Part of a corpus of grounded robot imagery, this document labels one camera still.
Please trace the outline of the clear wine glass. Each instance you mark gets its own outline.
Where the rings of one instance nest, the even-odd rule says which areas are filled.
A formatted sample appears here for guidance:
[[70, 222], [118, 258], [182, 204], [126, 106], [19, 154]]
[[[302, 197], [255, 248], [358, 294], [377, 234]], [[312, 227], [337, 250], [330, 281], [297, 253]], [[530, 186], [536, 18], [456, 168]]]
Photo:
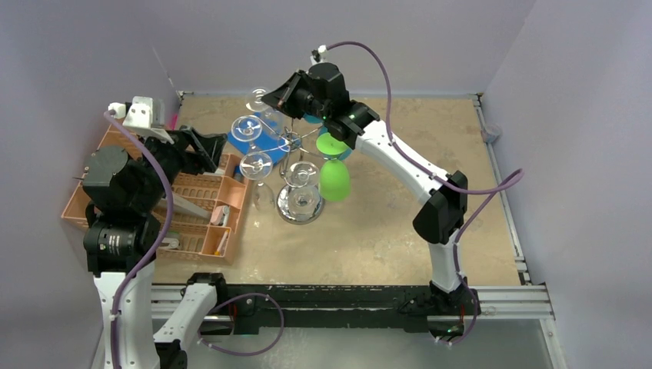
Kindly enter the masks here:
[[278, 137], [284, 134], [285, 116], [261, 100], [267, 93], [269, 90], [264, 87], [251, 89], [245, 97], [245, 107], [267, 125], [265, 130], [271, 137]]
[[241, 174], [254, 182], [253, 203], [259, 211], [275, 209], [275, 195], [271, 187], [264, 182], [273, 169], [271, 157], [262, 151], [247, 153], [240, 162]]
[[228, 142], [242, 154], [247, 154], [259, 147], [259, 139], [266, 127], [259, 117], [243, 115], [232, 122]]
[[299, 224], [313, 221], [321, 208], [319, 176], [319, 169], [309, 161], [297, 161], [285, 173], [289, 214]]

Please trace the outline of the blue plastic wine glass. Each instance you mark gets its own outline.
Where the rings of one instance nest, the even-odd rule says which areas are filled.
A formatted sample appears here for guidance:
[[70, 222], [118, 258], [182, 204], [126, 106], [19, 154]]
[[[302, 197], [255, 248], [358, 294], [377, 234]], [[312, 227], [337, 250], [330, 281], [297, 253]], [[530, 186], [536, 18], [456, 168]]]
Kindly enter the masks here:
[[312, 115], [304, 115], [303, 119], [308, 124], [319, 126], [315, 145], [324, 158], [343, 161], [350, 156], [352, 150], [345, 143], [338, 141], [328, 132], [328, 129], [321, 118]]

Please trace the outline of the green plastic wine glass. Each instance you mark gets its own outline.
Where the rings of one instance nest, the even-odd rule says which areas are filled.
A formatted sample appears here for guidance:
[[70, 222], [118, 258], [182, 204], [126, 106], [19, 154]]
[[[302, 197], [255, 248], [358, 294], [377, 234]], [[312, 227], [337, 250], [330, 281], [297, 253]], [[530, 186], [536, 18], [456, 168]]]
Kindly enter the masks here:
[[330, 133], [320, 135], [316, 146], [327, 159], [320, 169], [320, 194], [326, 201], [343, 201], [351, 193], [351, 177], [341, 157], [350, 148]]

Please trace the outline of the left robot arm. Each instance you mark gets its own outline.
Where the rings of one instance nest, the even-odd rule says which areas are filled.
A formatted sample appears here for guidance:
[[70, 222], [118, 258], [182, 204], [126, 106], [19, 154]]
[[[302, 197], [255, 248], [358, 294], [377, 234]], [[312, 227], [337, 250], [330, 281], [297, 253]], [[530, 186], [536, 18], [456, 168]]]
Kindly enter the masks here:
[[132, 138], [139, 158], [109, 145], [86, 159], [83, 246], [101, 298], [110, 368], [187, 367], [181, 339], [157, 339], [152, 331], [156, 251], [171, 227], [175, 179], [217, 170], [226, 141], [224, 134], [202, 135], [184, 126], [167, 141]]

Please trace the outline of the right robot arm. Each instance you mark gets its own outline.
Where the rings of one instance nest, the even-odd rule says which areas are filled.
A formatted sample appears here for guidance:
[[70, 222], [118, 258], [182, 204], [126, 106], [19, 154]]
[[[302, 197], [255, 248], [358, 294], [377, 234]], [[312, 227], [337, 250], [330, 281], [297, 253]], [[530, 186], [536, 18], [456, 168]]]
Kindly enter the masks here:
[[470, 307], [466, 312], [479, 315], [479, 298], [461, 267], [461, 236], [467, 228], [467, 178], [463, 173], [450, 175], [411, 148], [400, 148], [402, 141], [388, 123], [368, 105], [351, 98], [344, 76], [330, 62], [297, 70], [260, 100], [289, 118], [320, 118], [336, 140], [374, 159], [401, 181], [421, 205], [412, 225], [429, 247], [434, 307], [449, 313], [467, 298]]

